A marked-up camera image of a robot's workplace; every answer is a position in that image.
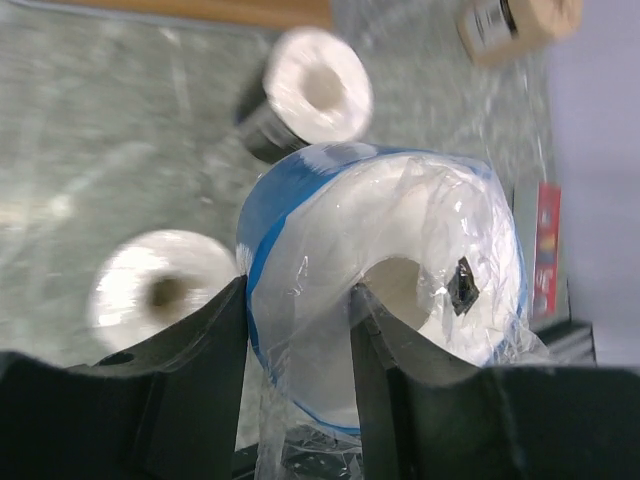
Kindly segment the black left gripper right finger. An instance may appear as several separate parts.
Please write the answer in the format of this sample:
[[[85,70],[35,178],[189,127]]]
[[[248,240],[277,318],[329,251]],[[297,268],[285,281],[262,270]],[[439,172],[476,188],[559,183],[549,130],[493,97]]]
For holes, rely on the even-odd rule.
[[[350,333],[368,479],[635,479],[632,368],[479,368],[394,317],[364,285]]]

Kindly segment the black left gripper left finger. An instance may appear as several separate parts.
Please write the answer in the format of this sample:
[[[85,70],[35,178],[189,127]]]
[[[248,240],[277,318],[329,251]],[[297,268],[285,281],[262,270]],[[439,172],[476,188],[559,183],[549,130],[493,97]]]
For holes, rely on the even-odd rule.
[[[228,479],[247,353],[246,280],[95,365],[1,355],[5,479]]]

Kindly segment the blue-wrapped paper towel roll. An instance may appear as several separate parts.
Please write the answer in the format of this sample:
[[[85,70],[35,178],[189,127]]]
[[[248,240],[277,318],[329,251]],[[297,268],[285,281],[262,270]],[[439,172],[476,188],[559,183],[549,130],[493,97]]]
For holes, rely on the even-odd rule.
[[[485,162],[365,143],[276,163],[240,213],[262,396],[261,479],[364,475],[350,330],[363,284],[391,314],[478,367],[546,357],[527,320],[511,208]]]

